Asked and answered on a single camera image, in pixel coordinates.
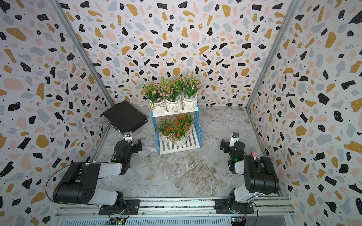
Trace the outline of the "red flower pot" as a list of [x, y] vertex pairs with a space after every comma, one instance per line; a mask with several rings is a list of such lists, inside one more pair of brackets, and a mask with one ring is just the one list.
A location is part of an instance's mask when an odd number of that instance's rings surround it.
[[184, 113], [178, 116], [178, 120], [182, 131], [190, 131], [196, 119], [192, 113]]
[[185, 144], [188, 131], [182, 131], [180, 129], [180, 124], [178, 116], [173, 119], [173, 128], [172, 128], [172, 142], [178, 147], [181, 147]]
[[173, 118], [171, 116], [161, 117], [157, 123], [157, 129], [160, 134], [161, 141], [172, 141]]

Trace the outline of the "blue white slatted rack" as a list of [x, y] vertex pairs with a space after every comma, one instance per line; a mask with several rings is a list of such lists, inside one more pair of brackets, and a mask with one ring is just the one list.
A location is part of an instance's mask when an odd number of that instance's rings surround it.
[[200, 113], [199, 104], [192, 110], [182, 110], [180, 113], [167, 111], [156, 114], [150, 111], [158, 154], [200, 149], [203, 146]]

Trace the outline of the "pink flower pot front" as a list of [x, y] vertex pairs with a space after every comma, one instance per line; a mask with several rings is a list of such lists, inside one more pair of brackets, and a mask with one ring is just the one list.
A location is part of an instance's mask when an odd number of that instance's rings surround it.
[[167, 112], [163, 85], [163, 80], [160, 82], [144, 82], [141, 85], [141, 93], [149, 100], [150, 111], [154, 115], [163, 115]]

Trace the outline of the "pink flower pot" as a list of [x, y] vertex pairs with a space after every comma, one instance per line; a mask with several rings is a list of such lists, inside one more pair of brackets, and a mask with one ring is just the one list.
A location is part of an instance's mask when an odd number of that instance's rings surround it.
[[191, 111], [197, 107], [198, 91], [201, 89], [201, 81], [191, 72], [182, 78], [183, 107]]
[[141, 85], [141, 93], [149, 100], [150, 111], [154, 115], [163, 115], [167, 112], [163, 85], [163, 80], [160, 82], [144, 82]]
[[182, 80], [180, 77], [174, 79], [167, 78], [162, 85], [162, 93], [166, 99], [167, 110], [171, 113], [182, 111]]

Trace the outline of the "pink flower pot back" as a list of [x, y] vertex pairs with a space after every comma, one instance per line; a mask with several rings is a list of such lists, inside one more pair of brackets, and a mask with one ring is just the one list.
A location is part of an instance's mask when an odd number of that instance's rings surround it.
[[182, 78], [183, 107], [191, 111], [197, 107], [198, 91], [201, 89], [201, 81], [191, 72]]

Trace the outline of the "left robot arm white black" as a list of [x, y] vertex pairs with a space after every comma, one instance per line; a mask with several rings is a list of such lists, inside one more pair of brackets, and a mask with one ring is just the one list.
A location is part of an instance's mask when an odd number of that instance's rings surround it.
[[115, 145], [114, 159], [103, 163], [71, 164], [57, 187], [52, 201], [59, 204], [88, 204], [122, 208], [123, 194], [97, 188], [99, 179], [125, 174], [134, 153], [142, 151], [142, 142], [121, 140]]

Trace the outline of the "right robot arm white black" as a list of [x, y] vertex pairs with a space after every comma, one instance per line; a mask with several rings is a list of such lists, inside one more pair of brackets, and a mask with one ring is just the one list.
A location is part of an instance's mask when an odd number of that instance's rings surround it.
[[279, 192], [279, 179], [269, 157], [246, 154], [245, 144], [237, 140], [222, 139], [220, 149], [229, 154], [229, 170], [244, 176], [244, 184], [229, 193], [229, 206], [250, 203], [256, 197]]

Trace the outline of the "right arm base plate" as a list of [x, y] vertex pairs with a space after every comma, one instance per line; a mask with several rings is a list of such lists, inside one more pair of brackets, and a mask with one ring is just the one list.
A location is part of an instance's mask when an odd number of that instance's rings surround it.
[[240, 203], [229, 199], [215, 199], [217, 214], [253, 214], [252, 204]]

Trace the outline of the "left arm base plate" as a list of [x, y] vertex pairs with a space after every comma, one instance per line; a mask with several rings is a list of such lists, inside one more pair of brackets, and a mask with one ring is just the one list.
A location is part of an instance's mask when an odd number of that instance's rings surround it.
[[111, 216], [111, 217], [120, 217], [120, 216], [131, 216], [137, 215], [140, 207], [140, 199], [126, 199], [117, 203], [115, 205], [102, 205], [99, 210], [100, 216]]

